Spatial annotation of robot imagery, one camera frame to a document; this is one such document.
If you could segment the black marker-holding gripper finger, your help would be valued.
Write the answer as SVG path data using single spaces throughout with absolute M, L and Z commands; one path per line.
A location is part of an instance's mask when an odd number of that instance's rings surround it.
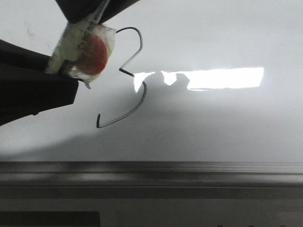
M 104 0 L 56 0 L 57 5 L 70 23 L 77 23 L 92 14 Z M 99 24 L 108 21 L 138 0 L 110 0 Z
M 44 72 L 49 56 L 1 40 L 0 123 L 73 104 L 79 83 Z

